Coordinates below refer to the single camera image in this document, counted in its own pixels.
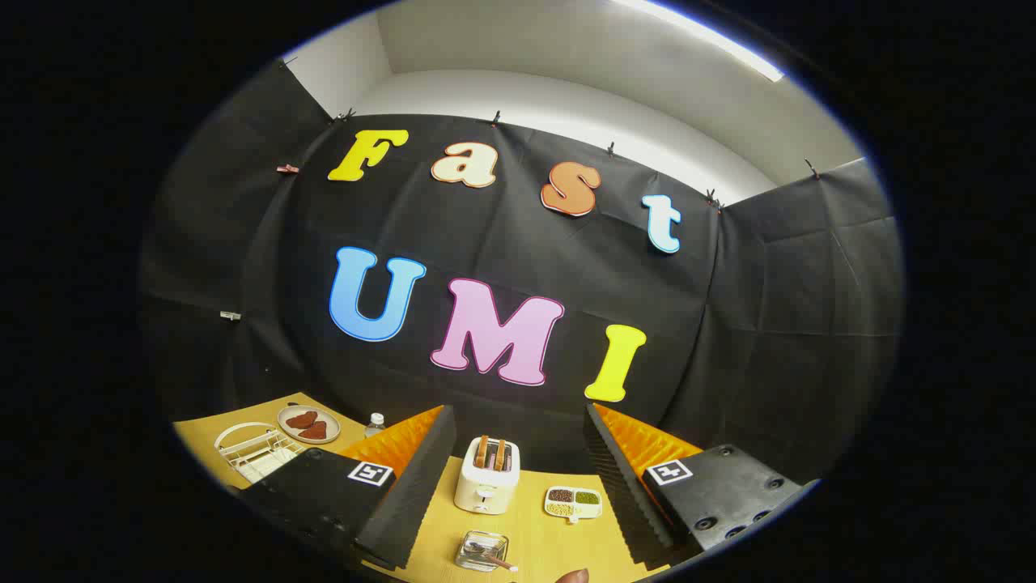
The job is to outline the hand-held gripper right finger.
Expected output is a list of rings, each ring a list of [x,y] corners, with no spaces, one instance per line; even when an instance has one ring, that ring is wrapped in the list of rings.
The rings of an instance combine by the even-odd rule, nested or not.
[[[721,552],[817,486],[740,446],[699,448],[600,403],[586,406],[584,436],[631,558],[648,569]]]

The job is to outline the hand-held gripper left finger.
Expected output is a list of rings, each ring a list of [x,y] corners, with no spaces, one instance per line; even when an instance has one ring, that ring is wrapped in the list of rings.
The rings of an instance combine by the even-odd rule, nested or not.
[[[433,407],[340,453],[308,448],[240,498],[347,567],[404,569],[455,443],[454,409]]]

